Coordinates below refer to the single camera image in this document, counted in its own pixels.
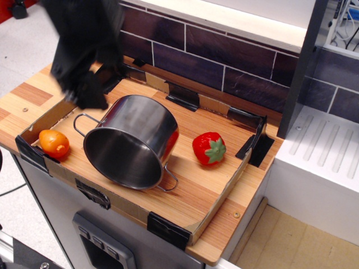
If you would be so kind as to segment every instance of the black tape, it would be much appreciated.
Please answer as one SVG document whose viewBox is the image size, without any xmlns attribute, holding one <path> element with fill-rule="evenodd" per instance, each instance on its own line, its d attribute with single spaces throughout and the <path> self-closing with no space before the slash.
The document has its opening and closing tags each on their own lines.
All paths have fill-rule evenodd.
<svg viewBox="0 0 359 269">
<path fill-rule="evenodd" d="M 82 192 L 89 200 L 92 200 L 95 203 L 98 203 L 102 208 L 109 210 L 111 203 L 109 198 L 102 192 L 99 192 L 97 189 L 82 183 L 77 178 L 75 179 L 76 186 L 80 192 Z"/>
<path fill-rule="evenodd" d="M 147 219 L 147 230 L 181 250 L 186 249 L 191 233 L 184 228 L 150 212 Z"/>
<path fill-rule="evenodd" d="M 41 171 L 46 172 L 47 174 L 49 173 L 44 160 L 45 154 L 41 149 L 32 147 L 21 136 L 17 136 L 15 138 L 15 142 L 23 160 L 40 169 Z"/>
</svg>

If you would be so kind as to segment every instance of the strawberry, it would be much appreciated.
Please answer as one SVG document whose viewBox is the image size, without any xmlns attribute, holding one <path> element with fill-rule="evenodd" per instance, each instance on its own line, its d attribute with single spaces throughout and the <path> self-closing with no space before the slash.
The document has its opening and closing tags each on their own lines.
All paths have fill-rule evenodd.
<svg viewBox="0 0 359 269">
<path fill-rule="evenodd" d="M 226 151 L 223 139 L 215 132 L 197 136 L 192 142 L 192 147 L 198 161 L 204 165 L 219 163 Z"/>
</svg>

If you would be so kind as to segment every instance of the purple tile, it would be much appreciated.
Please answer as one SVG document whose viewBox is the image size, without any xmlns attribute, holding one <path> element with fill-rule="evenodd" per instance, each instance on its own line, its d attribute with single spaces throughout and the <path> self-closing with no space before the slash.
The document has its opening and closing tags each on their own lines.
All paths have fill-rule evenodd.
<svg viewBox="0 0 359 269">
<path fill-rule="evenodd" d="M 221 90 L 223 66 L 220 64 L 159 44 L 153 45 L 156 67 Z"/>
<path fill-rule="evenodd" d="M 221 30 L 218 30 L 218 29 L 214 29 L 214 28 L 211 28 L 209 26 L 206 26 L 206 25 L 202 25 L 202 24 L 198 24 L 196 22 L 192 22 L 192 21 L 189 21 L 189 20 L 184 20 L 182 18 L 178 18 L 176 16 L 172 16 L 172 15 L 169 15 L 169 14 L 166 14 L 166 13 L 162 13 L 162 12 L 158 12 L 156 10 L 149 10 L 147 9 L 148 12 L 151 12 L 151 13 L 155 13 L 155 14 L 158 14 L 158 15 L 161 15 L 161 16 L 164 16 L 164 17 L 168 17 L 168 18 L 172 18 L 174 20 L 177 20 L 177 21 L 182 21 L 186 24 L 190 24 L 190 25 L 195 25 L 195 26 L 198 26 L 198 27 L 202 27 L 202 28 L 205 28 L 205 29 L 208 29 L 208 30 L 211 30 L 211 31 L 215 31 L 215 32 L 218 32 L 218 33 L 221 33 L 221 34 L 225 34 L 225 31 L 221 31 Z"/>
<path fill-rule="evenodd" d="M 270 79 L 275 52 L 224 35 L 186 27 L 186 50 L 218 63 Z"/>
<path fill-rule="evenodd" d="M 241 39 L 243 41 L 248 41 L 248 42 L 251 42 L 253 44 L 257 44 L 257 45 L 260 45 L 260 46 L 263 46 L 263 47 L 266 47 L 266 48 L 269 48 L 269 49 L 274 49 L 274 50 L 277 50 L 279 52 L 283 52 L 285 54 L 290 54 L 292 56 L 295 56 L 295 57 L 299 57 L 299 53 L 296 53 L 296 52 L 291 52 L 290 50 L 286 50 L 286 49 L 281 49 L 281 48 L 278 48 L 278 47 L 275 47 L 275 46 L 271 46 L 271 45 L 268 45 L 268 44 L 264 44 L 262 42 L 258 42 L 258 41 L 255 41 L 255 40 L 251 40 L 249 38 L 244 38 L 242 36 L 238 36 L 238 35 L 234 35 L 234 34 L 231 34 L 231 33 L 228 33 L 227 34 L 228 36 L 231 36 L 231 37 L 234 37 L 234 38 L 237 38 L 237 39 Z"/>
<path fill-rule="evenodd" d="M 314 78 L 359 91 L 359 61 L 322 49 Z"/>
<path fill-rule="evenodd" d="M 284 86 L 290 87 L 293 80 L 294 72 L 297 67 L 297 63 L 297 57 L 277 53 L 271 80 Z"/>
<path fill-rule="evenodd" d="M 185 48 L 185 25 L 181 22 L 125 7 L 122 30 L 177 49 Z"/>
<path fill-rule="evenodd" d="M 339 88 L 330 114 L 359 123 L 359 94 Z"/>
<path fill-rule="evenodd" d="M 282 113 L 289 88 L 226 68 L 224 92 Z"/>
<path fill-rule="evenodd" d="M 336 87 L 321 81 L 312 80 L 307 93 L 305 105 L 327 112 L 332 102 Z"/>
<path fill-rule="evenodd" d="M 152 43 L 146 39 L 121 32 L 123 54 L 153 65 Z"/>
</svg>

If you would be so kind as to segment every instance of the cardboard edge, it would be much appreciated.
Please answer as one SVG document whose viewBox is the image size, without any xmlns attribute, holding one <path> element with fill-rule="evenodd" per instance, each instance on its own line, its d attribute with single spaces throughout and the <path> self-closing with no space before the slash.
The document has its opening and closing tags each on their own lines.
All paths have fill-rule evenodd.
<svg viewBox="0 0 359 269">
<path fill-rule="evenodd" d="M 166 83 L 166 80 L 161 79 L 147 72 L 146 72 L 146 83 L 148 86 L 156 90 L 159 90 L 161 92 L 164 92 L 165 94 L 169 93 L 169 85 L 168 83 Z"/>
<path fill-rule="evenodd" d="M 96 189 L 98 192 L 105 194 L 111 203 L 111 210 L 114 210 L 124 217 L 131 219 L 144 228 L 147 227 L 147 218 L 150 213 L 149 211 L 64 168 L 47 157 L 44 159 L 50 176 L 61 180 L 74 189 L 77 189 L 76 180 L 79 180 L 81 183 L 84 183 L 87 186 Z"/>
<path fill-rule="evenodd" d="M 227 105 L 219 100 L 215 100 L 203 94 L 200 94 L 199 97 L 201 108 L 219 113 L 220 115 L 228 114 L 229 108 L 231 107 L 230 105 Z"/>
<path fill-rule="evenodd" d="M 213 203 L 213 205 L 210 208 L 207 215 L 204 217 L 204 219 L 202 220 L 200 225 L 194 231 L 193 236 L 188 241 L 189 245 L 194 245 L 198 241 L 199 237 L 201 236 L 203 231 L 206 229 L 208 224 L 211 222 L 214 215 L 218 212 L 218 210 L 221 207 L 221 205 L 223 204 L 224 200 L 228 197 L 228 195 L 232 191 L 234 185 L 236 185 L 237 181 L 241 177 L 245 167 L 247 166 L 249 160 L 251 159 L 251 155 L 252 155 L 252 149 L 249 149 L 248 152 L 246 153 L 245 157 L 243 158 L 240 167 L 238 167 L 238 169 L 235 172 L 235 174 L 233 175 L 233 177 L 227 182 L 222 193 L 219 195 L 217 200 Z"/>
<path fill-rule="evenodd" d="M 49 111 L 43 114 L 32 125 L 27 127 L 20 136 L 29 144 L 34 143 L 39 138 L 39 133 L 44 129 L 50 129 L 68 113 L 72 112 L 76 106 L 62 99 Z"/>
</svg>

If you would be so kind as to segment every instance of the cardboard floor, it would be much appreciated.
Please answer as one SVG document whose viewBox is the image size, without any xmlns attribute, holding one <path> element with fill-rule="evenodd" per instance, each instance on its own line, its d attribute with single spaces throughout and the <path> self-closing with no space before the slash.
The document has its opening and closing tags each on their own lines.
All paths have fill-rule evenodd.
<svg viewBox="0 0 359 269">
<path fill-rule="evenodd" d="M 267 205 L 234 263 L 241 269 L 358 269 L 359 247 Z"/>
</svg>

